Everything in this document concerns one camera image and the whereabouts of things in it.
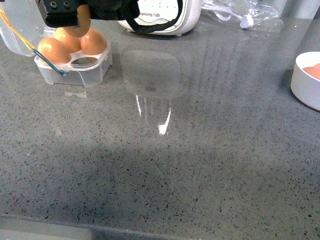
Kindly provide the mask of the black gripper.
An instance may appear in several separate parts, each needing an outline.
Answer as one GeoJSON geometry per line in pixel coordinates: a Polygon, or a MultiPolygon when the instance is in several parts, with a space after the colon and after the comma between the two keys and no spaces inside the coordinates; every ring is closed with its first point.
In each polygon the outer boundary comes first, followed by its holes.
{"type": "Polygon", "coordinates": [[[51,28],[78,27],[78,7],[87,5],[90,18],[104,21],[125,21],[139,16],[137,0],[37,0],[44,23],[51,28]]]}

